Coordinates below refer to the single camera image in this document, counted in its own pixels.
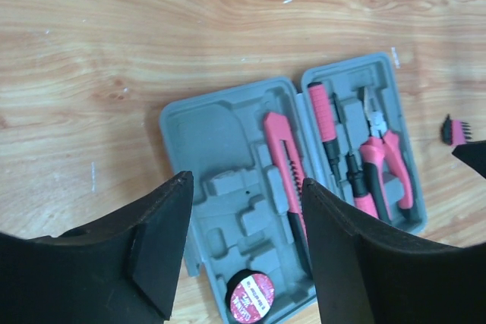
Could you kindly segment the pink hex key set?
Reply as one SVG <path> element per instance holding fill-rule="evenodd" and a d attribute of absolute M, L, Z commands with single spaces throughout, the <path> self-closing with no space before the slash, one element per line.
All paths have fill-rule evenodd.
<path fill-rule="evenodd" d="M 472 129 L 468 122 L 451 118 L 448 114 L 440 128 L 440 138 L 448 146 L 460 146 L 472 142 Z"/>

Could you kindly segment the pink black screwdriver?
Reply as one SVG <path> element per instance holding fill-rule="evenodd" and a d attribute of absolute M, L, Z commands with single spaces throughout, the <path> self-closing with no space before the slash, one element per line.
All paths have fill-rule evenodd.
<path fill-rule="evenodd" d="M 331 172 L 340 187 L 341 175 L 339 171 L 339 142 L 336 134 L 336 127 L 333 119 L 333 111 L 330 105 L 330 98 L 322 83 L 311 83 L 308 87 L 311 106 L 316 118 L 320 139 L 330 164 Z"/>
<path fill-rule="evenodd" d="M 364 172 L 360 169 L 358 160 L 356 159 L 356 156 L 354 154 L 354 150 L 352 148 L 352 141 L 350 139 L 349 132 L 347 129 L 346 116 L 344 114 L 344 111 L 342 109 L 342 106 L 340 104 L 340 101 L 336 93 L 332 94 L 332 99 L 336 107 L 336 114 L 339 119 L 339 123 L 343 125 L 344 133 L 346 136 L 346 142 L 349 148 L 345 156 L 346 164 L 348 167 L 348 171 L 346 172 L 346 177 L 352 188 L 354 205 L 357 209 L 361 210 L 362 212 L 365 212 L 368 215 L 371 215 L 376 219 L 378 219 L 379 215 L 377 213 L 377 208 L 375 206 L 373 197 L 371 196 L 371 193 L 369 192 L 368 187 L 366 185 Z"/>

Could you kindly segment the pink black pliers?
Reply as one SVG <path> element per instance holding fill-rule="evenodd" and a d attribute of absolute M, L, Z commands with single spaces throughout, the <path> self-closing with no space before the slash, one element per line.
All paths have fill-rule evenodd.
<path fill-rule="evenodd" d="M 398 202 L 401 209 L 411 209 L 414 205 L 412 182 L 402 157 L 399 135 L 389 129 L 378 96 L 372 87 L 363 88 L 363 109 L 369 129 L 369 138 L 359 148 L 364 176 L 378 217 L 390 224 L 392 214 L 385 190 L 383 167 L 387 166 L 402 184 L 404 195 Z"/>

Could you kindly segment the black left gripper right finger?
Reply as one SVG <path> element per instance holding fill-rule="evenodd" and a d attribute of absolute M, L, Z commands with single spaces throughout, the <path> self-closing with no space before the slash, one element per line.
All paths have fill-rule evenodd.
<path fill-rule="evenodd" d="M 485 245 L 394 228 L 311 178 L 302 208 L 322 323 L 483 323 Z"/>

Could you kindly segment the red black tape roll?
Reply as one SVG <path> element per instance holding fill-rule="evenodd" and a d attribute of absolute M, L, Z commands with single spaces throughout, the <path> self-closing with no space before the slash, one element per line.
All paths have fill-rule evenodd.
<path fill-rule="evenodd" d="M 237 323 L 258 323 L 269 312 L 275 300 L 275 287 L 262 272 L 243 269 L 227 284 L 226 306 Z"/>

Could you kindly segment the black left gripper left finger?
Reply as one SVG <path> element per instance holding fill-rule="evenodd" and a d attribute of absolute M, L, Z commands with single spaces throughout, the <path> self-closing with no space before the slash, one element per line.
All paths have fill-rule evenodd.
<path fill-rule="evenodd" d="M 193 191 L 193 175 L 183 171 L 146 196 L 58 237 L 2 234 L 1 321 L 168 321 Z"/>

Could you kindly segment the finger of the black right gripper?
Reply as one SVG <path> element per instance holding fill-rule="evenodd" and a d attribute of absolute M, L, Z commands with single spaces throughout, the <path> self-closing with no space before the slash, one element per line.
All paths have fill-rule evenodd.
<path fill-rule="evenodd" d="M 456 146 L 452 154 L 486 178 L 486 141 L 475 141 Z"/>

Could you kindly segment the pink black utility knife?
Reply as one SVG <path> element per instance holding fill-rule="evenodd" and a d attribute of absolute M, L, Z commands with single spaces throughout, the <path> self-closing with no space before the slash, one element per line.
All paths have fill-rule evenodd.
<path fill-rule="evenodd" d="M 295 239 L 308 256 L 308 238 L 301 209 L 301 191 L 305 172 L 292 129 L 285 115 L 268 112 L 264 117 L 264 132 L 273 164 L 279 169 L 288 201 L 288 217 Z"/>

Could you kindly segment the grey plastic tool case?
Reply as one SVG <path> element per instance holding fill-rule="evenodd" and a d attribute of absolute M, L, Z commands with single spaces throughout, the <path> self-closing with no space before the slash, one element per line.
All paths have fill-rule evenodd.
<path fill-rule="evenodd" d="M 185 246 L 188 274 L 205 271 L 223 322 L 233 323 L 226 306 L 227 284 L 243 269 L 262 272 L 275 287 L 275 300 L 262 323 L 283 323 L 316 301 L 316 290 L 303 250 L 289 221 L 288 201 L 279 169 L 273 164 L 264 132 L 268 112 L 285 115 L 301 157 L 305 176 L 346 202 L 353 201 L 350 183 L 340 187 L 320 139 L 308 87 L 322 83 L 333 106 L 340 158 L 348 152 L 332 94 L 347 120 L 354 153 L 368 139 L 363 88 L 374 88 L 388 127 L 399 135 L 409 170 L 414 205 L 399 208 L 404 190 L 384 169 L 383 178 L 392 226 L 411 234 L 427 222 L 418 171 L 402 113 L 390 58 L 364 55 L 306 70 L 300 87 L 287 77 L 274 77 L 168 104 L 159 118 L 172 169 L 194 176 L 194 207 Z"/>

